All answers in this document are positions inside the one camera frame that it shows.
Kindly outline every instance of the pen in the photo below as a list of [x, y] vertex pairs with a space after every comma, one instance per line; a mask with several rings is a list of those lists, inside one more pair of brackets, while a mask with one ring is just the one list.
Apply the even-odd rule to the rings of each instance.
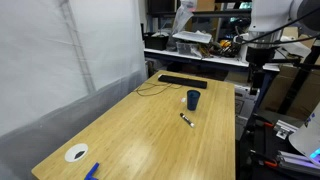
[[183, 120], [185, 120], [192, 128], [194, 127], [194, 124], [184, 115], [183, 113], [180, 113], [180, 116]]

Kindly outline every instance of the cable cord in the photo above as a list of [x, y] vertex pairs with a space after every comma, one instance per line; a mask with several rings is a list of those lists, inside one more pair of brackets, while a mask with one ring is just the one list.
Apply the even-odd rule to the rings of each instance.
[[[134, 92], [136, 92], [139, 96], [142, 96], [142, 97], [145, 97], [145, 96], [155, 96], [155, 95], [158, 95], [158, 94], [161, 94], [162, 92], [164, 92], [165, 90], [167, 90], [168, 88], [172, 88], [172, 89], [179, 89], [182, 87], [179, 86], [179, 87], [171, 87], [173, 84], [153, 84], [153, 83], [148, 83], [148, 82], [145, 82], [145, 84], [151, 84], [153, 85], [152, 87], [149, 87], [149, 88], [144, 88], [144, 89], [140, 89], [141, 86], [139, 86]], [[152, 89], [154, 87], [157, 87], [157, 86], [165, 86], [166, 88], [162, 89], [161, 91], [157, 92], [157, 93], [154, 93], [154, 94], [141, 94], [140, 92], [141, 91], [145, 91], [145, 90], [149, 90], [149, 89]]]
[[[287, 56], [285, 56], [281, 51], [279, 51], [278, 49], [276, 49], [276, 51], [278, 51], [284, 58], [286, 58], [289, 62], [288, 63], [291, 63], [293, 66], [294, 66], [294, 63], [293, 62], [290, 62], [290, 59], [287, 58]], [[305, 71], [305, 72], [308, 72], [310, 74], [313, 74], [315, 76], [320, 76], [319, 74], [316, 74], [314, 73], [314, 70], [305, 70], [303, 68], [300, 68], [300, 67], [297, 67], [299, 70], [301, 71]]]
[[273, 42], [273, 43], [254, 42], [254, 41], [259, 40], [259, 39], [261, 39], [261, 38], [263, 38], [263, 37], [265, 37], [265, 36], [268, 36], [268, 35], [270, 35], [270, 34], [272, 34], [272, 33], [275, 33], [275, 32], [277, 32], [277, 31], [280, 31], [280, 30], [282, 30], [282, 29], [284, 29], [284, 28], [286, 28], [286, 27], [288, 27], [288, 26], [290, 26], [290, 25], [292, 25], [292, 24], [294, 24], [294, 23], [296, 23], [296, 22], [298, 22], [298, 21], [300, 21], [300, 20], [302, 20], [302, 19], [310, 16], [311, 14], [313, 14], [313, 13], [319, 11], [319, 10], [320, 10], [320, 7], [318, 7], [318, 8], [316, 8], [316, 9], [310, 11], [309, 13], [301, 16], [300, 18], [298, 18], [298, 19], [296, 19], [296, 20], [293, 20], [293, 21], [291, 21], [291, 22], [289, 22], [289, 23], [287, 23], [287, 24], [285, 24], [285, 25], [283, 25], [283, 26], [280, 26], [279, 28], [276, 28], [276, 29], [274, 29], [274, 30], [272, 30], [272, 31], [270, 31], [270, 32], [267, 32], [267, 33], [265, 33], [265, 34], [263, 34], [263, 35], [261, 35], [261, 36], [259, 36], [259, 37], [256, 37], [256, 38], [254, 38], [254, 39], [251, 39], [251, 40], [245, 40], [245, 39], [243, 39], [242, 37], [240, 37], [240, 34], [239, 34], [239, 31], [238, 31], [238, 27], [237, 27], [237, 26], [235, 27], [236, 33], [237, 33], [237, 35], [239, 36], [239, 38], [240, 38], [242, 41], [244, 41], [244, 43], [241, 43], [241, 45], [248, 44], [248, 43], [253, 43], [253, 44], [286, 44], [286, 43], [294, 43], [294, 42], [307, 41], [307, 40], [310, 40], [310, 39], [313, 39], [313, 38], [320, 37], [320, 34], [317, 34], [316, 36], [313, 36], [313, 37], [309, 37], [309, 38], [305, 38], [305, 39], [299, 39], [299, 40], [295, 40], [295, 41], [284, 41], [284, 42], [279, 41], [279, 42]]

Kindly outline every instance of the blue cup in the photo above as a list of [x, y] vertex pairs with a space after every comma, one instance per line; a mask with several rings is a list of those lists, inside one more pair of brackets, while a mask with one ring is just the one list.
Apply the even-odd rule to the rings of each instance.
[[200, 98], [200, 92], [196, 90], [189, 90], [187, 92], [187, 108], [190, 111], [197, 109], [198, 101]]

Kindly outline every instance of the keyboard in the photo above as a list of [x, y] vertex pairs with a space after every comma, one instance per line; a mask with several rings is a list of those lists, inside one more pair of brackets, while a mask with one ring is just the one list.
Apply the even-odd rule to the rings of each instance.
[[202, 88], [202, 89], [207, 88], [206, 81], [186, 79], [186, 78], [180, 78], [180, 77], [175, 77], [175, 76], [161, 75], [158, 78], [158, 81], [172, 83], [172, 84], [179, 84], [179, 85], [183, 85], [183, 86], [197, 87], [197, 88]]

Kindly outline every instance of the metal shelf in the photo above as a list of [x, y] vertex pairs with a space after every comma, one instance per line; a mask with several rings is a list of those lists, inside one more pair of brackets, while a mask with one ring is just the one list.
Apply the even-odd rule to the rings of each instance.
[[[224, 11], [204, 11], [204, 12], [193, 12], [193, 17], [214, 17], [214, 18], [222, 18], [222, 17], [250, 17], [251, 10], [248, 9], [237, 9], [237, 10], [224, 10]], [[149, 14], [151, 17], [175, 17], [176, 12], [166, 12], [166, 13], [152, 13]]]

